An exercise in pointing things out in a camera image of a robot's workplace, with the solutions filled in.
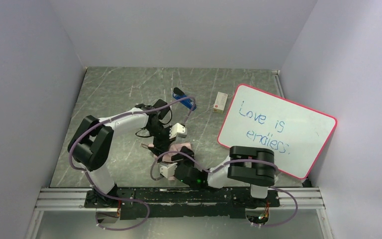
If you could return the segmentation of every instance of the cable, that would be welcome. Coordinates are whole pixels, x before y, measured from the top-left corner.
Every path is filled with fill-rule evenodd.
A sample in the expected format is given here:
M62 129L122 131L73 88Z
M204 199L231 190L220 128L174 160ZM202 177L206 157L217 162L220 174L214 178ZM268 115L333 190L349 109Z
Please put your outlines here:
M116 215L121 216L121 200L118 201L118 208L116 209Z
M169 108L169 111L171 112L171 118L169 119L169 121L167 123L162 123L163 125L167 125L172 121L172 117L173 117L172 108Z
M283 190L283 189L280 189L280 188L275 188L275 187L269 187L269 188L276 190L278 192L288 194L292 198L293 202L295 203L295 210L292 213L292 215L290 217L288 217L286 220L284 220L280 223L274 223L274 224L269 224L269 225L259 225L262 228L272 228L272 227L277 227L277 226L281 226L285 223L288 223L290 220L292 220L296 216L296 213L298 212L298 202L296 201L296 198L290 192Z
M137 131L137 132L135 133L135 136L140 137L140 138L150 138L150 137L153 137L151 134L149 134L149 135L138 135L138 133L141 132L141 131L143 131L143 130L145 130L145 128L142 128L142 129L140 129L139 131Z
M104 227L102 226L98 220L97 220L97 214L95 216L95 220L96 220L96 226L98 226L99 228L102 228L104 230L109 230L109 231L126 231L126 230L129 230L129 229L134 229L136 227L139 227L140 225L142 225L143 223L145 223L148 219L149 219L149 216L150 216L150 207L149 205L144 202L144 201L141 201L139 199L132 199L132 198L119 198L119 197L113 197L113 196L110 196L104 192L102 192L96 185L93 184L93 181L92 179L90 178L90 175L88 174L88 172L85 172L85 175L88 179L88 181L92 184L92 187L98 192L100 193L101 195L107 197L107 198L110 198L110 199L114 199L114 200L123 200L123 201L130 201L130 202L136 202L136 203L141 203L143 204L146 208L147 208L147 215L146 217L139 223L133 225L133 226L130 226L130 227L127 227L127 228L107 228L107 227Z
M121 201L129 201L129 202L137 202L137 203L141 203L143 204L146 208L147 208L147 215L146 217L139 223L137 223L136 225L133 225L131 227L128 227L128 228L122 228L122 229L115 229L115 228L106 228L102 225L100 225L98 223L98 220L97 220L97 214L96 214L96 225L102 229L105 229L105 230L110 230L110 231L126 231L126 230L129 230L129 229L133 229L133 228L136 228L138 226L140 226L141 224L145 223L148 219L149 219L149 215L150 215L150 207L149 205L144 202L144 201L141 201L141 200L138 200L138 199L130 199L130 198L119 198L119 197L113 197L113 196L110 196L104 192L102 192L93 182L93 180L90 178L90 175L88 174L87 170L84 169L84 168L81 168L81 167L76 167L72 161L72 157L73 157L73 152L74 152L74 149L77 147L78 143L81 142L81 140L83 140L83 138L85 136L87 136L90 132L92 132L93 130L95 130L96 128L98 128L99 126L105 124L105 123L108 123L108 122L111 122L112 120L117 120L117 119L120 119L122 117L125 117L125 116L128 116L128 115L133 115L133 114L147 114L147 113L151 113L151 112L155 112L155 111L159 111L159 110L162 110L162 109L165 109L167 107L170 107L171 105L175 104L175 103L178 103L178 102L181 102L183 100L187 100L187 99L190 99L193 101L193 106L191 107L191 109L188 111L188 114L187 116L184 118L184 121L183 121L183 125L185 125L185 123L187 122L188 118L190 117L191 113L192 113L192 110L194 109L194 106L196 105L196 100L195 100L195 97L192 97L192 96L187 96L187 97L184 97L184 98L181 98L181 99L178 99L176 101L172 101L170 103L168 103L167 105L165 106L162 106L162 107L159 107L159 108L155 108L155 109L151 109L151 110L147 110L147 111L139 111L139 112L124 112L122 114L119 114L117 116L114 116L110 119L107 119L107 120L103 120L102 122L99 122L97 124L95 124L94 126L90 127L88 130L86 130L83 134L80 135L80 137L77 138L77 140L74 141L73 145L71 146L70 148L70 151L69 151L69 155L68 155L68 162L70 164L70 166L73 168L73 169L76 169L76 170L80 170L82 172L84 172L84 174L86 175L88 181L90 182L90 184L92 185L92 187L98 192L100 193L101 195L107 197L107 198L111 198L111 199L114 199L114 200L121 200Z
M278 167L274 164L274 163L270 163L270 162L265 162L265 161L261 161L261 160L256 160L256 159L234 159L234 160L230 160L230 161L227 161L225 162L223 165L220 165L218 168L216 168L215 170L213 170L213 172L210 172L209 170L205 169L200 163L198 163L195 159L193 159L191 156L189 156L188 154L186 153L183 153L183 152L179 152L179 151L167 151L167 152L164 152L164 153L161 153L153 162L152 166L151 166L151 169L150 169L150 177L154 180L154 177L153 177L153 168L154 166L156 165L156 162L162 158L165 154L168 154L168 153L178 153L180 155L183 155L187 158L189 158L192 162L194 162L198 167L200 167L202 169L202 171L206 172L206 173L215 173L217 171L219 171L220 169L222 169L224 166L228 165L228 164L231 164L231 163L243 163L243 162L251 162L251 163L262 163L262 164L265 164L265 165L268 165L268 166L271 166L271 167L274 167L276 171L279 171Z
M267 200L266 207L264 208L264 214L266 215L266 217L269 217L269 213L270 213L270 203Z
M213 170L213 172L210 172L209 170L207 169L204 169L195 159L193 159L191 156L189 156L188 154L186 153L183 153L183 152L179 152L179 151L168 151L168 152L164 152L164 153L161 153L153 162L152 166L151 166L151 169L150 169L150 177L153 179L153 180L159 180L159 178L154 178L153 177L153 168L154 166L156 165L156 162L159 160L159 158L163 157L163 155L165 154L168 154L168 153L178 153L180 155L183 155L187 158L189 158L191 161L193 161L196 165L198 165L202 171L204 172L207 172L207 173L215 173L217 171L219 171L220 169L222 169L223 167L225 167L226 165L228 164L231 164L231 163L243 163L243 162L252 162L252 163L262 163L262 164L265 164L265 165L268 165L268 166L271 166L271 167L274 167L276 171L278 171L278 167L274 164L274 163L270 163L270 162L265 162L265 161L261 161L261 160L256 160L256 159L234 159L234 160L230 160L230 161L227 161L225 162L224 164L220 165L218 168L216 168L215 170ZM295 211L293 212L293 214L286 220L284 220L283 222L280 222L280 223L275 223L275 224L271 224L271 225L264 225L263 227L276 227L276 226L280 226L280 225L283 225L287 222L289 222L290 220L292 220L296 213L298 212L298 202L296 201L295 197L289 193L288 191L285 191L283 189L279 189L279 188L275 188L275 187L269 187L273 190L276 190L278 192L283 192L283 193L286 193L288 194L292 199L293 201L295 202Z
M72 161L72 155L73 155L73 152L74 152L74 148L77 147L78 143L83 140L83 138L85 136L87 136L90 132L92 132L93 130L95 130L96 128L98 128L99 126L105 124L105 123L108 123L108 122L111 122L113 120L118 120L124 116L128 116L128 115L133 115L133 114L147 114L147 113L151 113L151 112L156 112L156 111L159 111L159 110L163 110L167 107L170 107L171 105L175 104L175 103L178 103L178 102L181 102L181 101L184 101L184 100L187 100L187 99L191 99L194 104L193 106L191 107L191 109L188 111L188 114L187 116L184 118L184 121L183 121L183 125L185 125L185 123L187 122L188 118L190 117L191 113L192 113L192 110L194 109L195 105L196 105L196 101L195 101L195 97L193 96L187 96L187 97L184 97L184 98L181 98L179 100L176 100L176 101L172 101L170 103L168 103L167 105L165 106L162 106L162 107L159 107L159 108L155 108L155 109L151 109L151 110L147 110L147 111L138 111L138 112L124 112L122 114L119 114L117 116L114 116L113 118L110 118L110 119L106 119L106 120L103 120L102 122L99 122L97 124L95 124L94 126L90 127L88 130L86 130L83 134L80 135L80 137L77 138L77 140L74 141L73 145L71 146L71 149L69 151L69 155L68 155L68 162L70 164L70 166L73 168L73 169L76 169L76 170L80 170L80 171L83 171L83 172L86 172L85 169L83 168L80 168L80 167L76 167Z

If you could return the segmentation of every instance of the small box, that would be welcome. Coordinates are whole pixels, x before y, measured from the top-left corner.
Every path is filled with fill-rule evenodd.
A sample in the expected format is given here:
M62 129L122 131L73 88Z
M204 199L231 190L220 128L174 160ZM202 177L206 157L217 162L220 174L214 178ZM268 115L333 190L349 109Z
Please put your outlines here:
M228 100L228 94L217 92L216 101L214 101L213 111L216 113L223 113L225 110L226 101Z

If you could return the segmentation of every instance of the white wall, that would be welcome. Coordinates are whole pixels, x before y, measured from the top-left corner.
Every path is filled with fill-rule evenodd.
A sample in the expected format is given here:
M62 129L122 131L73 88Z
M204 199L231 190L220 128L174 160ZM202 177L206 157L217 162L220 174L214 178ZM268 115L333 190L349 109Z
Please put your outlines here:
M86 66L279 69L317 0L51 0Z
M0 0L0 238L24 238L83 75L47 0Z
M319 0L281 70L338 126L311 179L337 239L382 239L382 0Z

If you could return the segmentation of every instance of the gray marble surface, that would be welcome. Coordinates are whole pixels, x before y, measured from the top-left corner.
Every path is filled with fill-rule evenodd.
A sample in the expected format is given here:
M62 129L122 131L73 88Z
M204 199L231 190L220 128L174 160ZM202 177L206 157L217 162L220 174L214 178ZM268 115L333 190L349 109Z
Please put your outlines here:
M75 105L71 123L59 155L51 187L88 187L83 173L73 170L68 163L68 143L85 116L108 117L130 110L134 105L152 105L157 99L173 100L172 88L179 87L187 95L196 97L197 109L188 122L186 139L191 142L195 158L205 167L221 163L228 149L217 143L217 135L224 114L214 113L212 106L217 92L228 94L226 108L236 87L246 83L278 94L269 70L207 69L207 68L134 68L89 67ZM182 122L188 109L182 104L172 106L172 123ZM150 138L138 138L134 131L114 138L108 158L108 168L120 187L186 187L178 180L153 181L150 166L153 157L141 143L151 143ZM236 183L227 186L245 186ZM300 187L301 182L285 174L277 176L276 186Z

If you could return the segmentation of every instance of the black mounting plate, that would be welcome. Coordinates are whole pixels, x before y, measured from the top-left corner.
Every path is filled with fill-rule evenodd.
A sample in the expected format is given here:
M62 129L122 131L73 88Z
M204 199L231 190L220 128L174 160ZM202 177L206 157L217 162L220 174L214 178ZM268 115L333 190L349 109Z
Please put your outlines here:
M279 207L278 193L269 190L267 198L251 197L249 187L228 187L218 190L196 190L190 188L119 188L120 197L133 197L149 204L151 218L215 217L246 218L246 208ZM103 208L85 201L85 208ZM140 203L125 202L121 205L121 220L144 218L147 208Z

